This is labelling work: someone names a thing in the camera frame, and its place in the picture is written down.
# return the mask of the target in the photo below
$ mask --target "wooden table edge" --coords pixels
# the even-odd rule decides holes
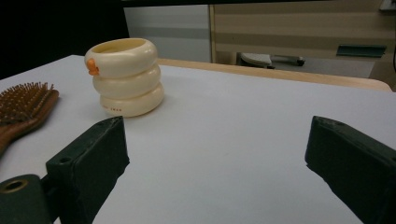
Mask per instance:
[[[377,91],[392,91],[385,82],[362,77],[339,77],[332,75],[322,75],[316,73],[291,72],[275,69],[263,69],[255,67],[244,67],[238,65],[228,65],[219,63],[200,63],[172,59],[158,59],[158,64],[175,67],[202,69],[207,71],[225,72],[237,75],[269,77],[285,80],[311,82],[318,84],[328,84],[335,86],[345,86]]]

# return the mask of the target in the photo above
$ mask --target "hairbrush head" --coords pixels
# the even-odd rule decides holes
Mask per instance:
[[[0,155],[10,141],[32,131],[50,114],[59,92],[47,83],[25,83],[0,93]]]

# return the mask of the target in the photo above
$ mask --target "wall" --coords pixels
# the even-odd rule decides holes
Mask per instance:
[[[154,43],[159,57],[210,62],[208,6],[128,7],[130,37]]]

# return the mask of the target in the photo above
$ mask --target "table surface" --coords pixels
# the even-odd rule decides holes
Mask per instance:
[[[171,63],[160,60],[160,106],[124,120],[131,164],[94,223],[361,223],[306,167],[311,119],[337,119],[396,148],[393,92]],[[60,99],[42,128],[8,148],[0,181],[44,176],[46,161],[109,118],[81,56],[3,79],[0,91],[32,81],[54,84]]]

